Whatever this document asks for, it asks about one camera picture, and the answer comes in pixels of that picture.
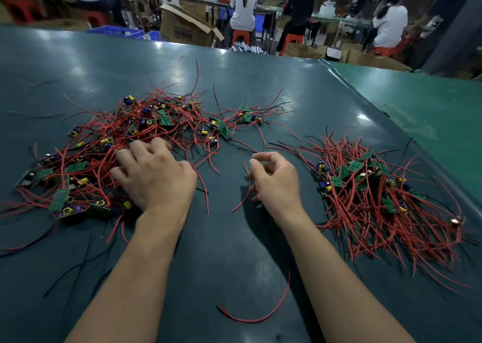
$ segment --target black shirt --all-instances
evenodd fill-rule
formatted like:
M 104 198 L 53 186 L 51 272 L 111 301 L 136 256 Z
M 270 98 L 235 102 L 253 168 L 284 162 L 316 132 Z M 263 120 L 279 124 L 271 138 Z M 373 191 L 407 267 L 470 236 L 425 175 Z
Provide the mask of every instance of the black shirt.
M 291 22 L 296 26 L 306 25 L 313 13 L 315 0 L 288 0 L 283 14 L 291 14 Z
M 467 0 L 436 0 L 428 15 L 443 18 L 442 23 L 437 27 L 437 31 L 447 31 L 466 2 Z

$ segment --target person in black shirt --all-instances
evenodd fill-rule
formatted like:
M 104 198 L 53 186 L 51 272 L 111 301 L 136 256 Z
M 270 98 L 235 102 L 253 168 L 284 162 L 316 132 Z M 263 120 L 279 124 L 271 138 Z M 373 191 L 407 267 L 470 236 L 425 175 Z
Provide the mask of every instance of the person in black shirt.
M 304 35 L 307 27 L 311 30 L 311 38 L 314 42 L 316 34 L 320 29 L 320 23 L 309 23 L 314 5 L 315 0 L 288 0 L 284 7 L 283 14 L 291 14 L 291 20 L 286 23 L 286 26 L 284 27 L 276 51 L 281 51 L 283 49 L 287 34 Z
M 424 27 L 435 16 L 439 16 L 443 19 L 430 35 L 423 39 L 420 43 L 417 43 L 413 47 L 413 54 L 409 60 L 409 66 L 412 69 L 420 69 L 423 64 L 430 57 L 432 52 L 437 48 L 443 35 L 447 32 L 452 22 L 459 14 L 462 7 L 467 0 L 436 0 L 429 11 L 413 26 L 408 27 L 408 30 L 420 29 Z

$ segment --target tangled red wires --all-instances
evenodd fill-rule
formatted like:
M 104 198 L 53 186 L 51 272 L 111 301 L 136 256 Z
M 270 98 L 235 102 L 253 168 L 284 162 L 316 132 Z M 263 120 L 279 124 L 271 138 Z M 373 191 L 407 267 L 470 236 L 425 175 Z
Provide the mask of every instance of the tangled red wires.
M 193 90 L 186 95 L 168 92 L 172 85 L 154 86 L 154 91 L 141 100 L 130 95 L 125 97 L 112 112 L 90 111 L 66 95 L 68 101 L 83 110 L 82 113 L 91 113 L 93 117 L 86 124 L 75 126 L 68 133 L 69 144 L 61 150 L 55 149 L 53 154 L 38 158 L 34 146 L 37 162 L 15 188 L 24 201 L 9 202 L 9 208 L 2 210 L 0 217 L 32 209 L 48 209 L 55 218 L 52 229 L 58 222 L 76 224 L 87 217 L 106 221 L 116 215 L 114 230 L 106 240 L 109 242 L 119 226 L 124 231 L 124 223 L 135 221 L 140 212 L 110 175 L 110 170 L 117 164 L 115 154 L 134 140 L 150 142 L 155 137 L 170 142 L 176 157 L 190 161 L 200 179 L 202 189 L 199 190 L 205 194 L 206 211 L 209 213 L 208 191 L 198 168 L 208 164 L 220 174 L 212 158 L 219 154 L 221 140 L 248 154 L 256 152 L 256 149 L 234 139 L 234 133 L 256 127 L 264 141 L 260 129 L 262 124 L 271 123 L 267 121 L 270 116 L 290 111 L 284 110 L 283 103 L 275 104 L 281 91 L 271 104 L 264 107 L 261 106 L 262 101 L 251 108 L 227 109 L 221 106 L 221 110 L 213 86 L 219 112 L 210 113 L 201 102 L 205 91 L 194 92 L 198 78 Z M 48 236 L 51 229 L 42 238 Z M 0 250 L 9 254 L 30 245 Z
M 290 152 L 309 167 L 327 207 L 328 222 L 317 227 L 344 236 L 352 261 L 360 254 L 380 258 L 377 252 L 386 251 L 404 267 L 406 261 L 411 263 L 413 275 L 421 269 L 455 292 L 447 281 L 469 287 L 438 269 L 452 272 L 452 262 L 458 259 L 455 246 L 466 240 L 461 231 L 461 209 L 452 195 L 457 213 L 414 190 L 411 182 L 427 181 L 408 178 L 409 173 L 423 176 L 409 169 L 413 159 L 405 166 L 396 166 L 377 156 L 384 152 L 376 154 L 361 146 L 361 139 L 356 143 L 347 138 L 335 142 L 331 135 L 314 139 L 318 143 L 309 141 L 309 146 L 276 142 L 268 148 Z

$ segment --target green table surface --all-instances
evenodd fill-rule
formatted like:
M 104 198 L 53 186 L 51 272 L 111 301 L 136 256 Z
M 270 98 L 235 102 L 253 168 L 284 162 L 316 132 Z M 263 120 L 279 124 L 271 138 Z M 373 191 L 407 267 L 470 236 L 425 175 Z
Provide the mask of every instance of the green table surface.
M 333 67 L 482 201 L 479 82 L 340 63 Z

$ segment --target hand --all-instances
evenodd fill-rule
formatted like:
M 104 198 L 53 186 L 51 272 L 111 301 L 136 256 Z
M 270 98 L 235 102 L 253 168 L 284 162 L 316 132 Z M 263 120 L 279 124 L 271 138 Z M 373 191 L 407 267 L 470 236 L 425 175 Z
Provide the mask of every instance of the hand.
M 277 152 L 253 154 L 249 165 L 251 172 L 248 178 L 256 180 L 250 189 L 255 194 L 253 201 L 261 201 L 283 229 L 289 219 L 303 213 L 298 173 L 294 165 Z
M 151 144 L 137 140 L 129 149 L 117 152 L 121 166 L 110 173 L 144 212 L 162 215 L 164 223 L 173 223 L 181 232 L 197 175 L 188 162 L 177 162 L 170 150 L 171 145 L 160 138 L 153 139 Z M 159 219 L 152 221 L 153 226 L 162 224 Z

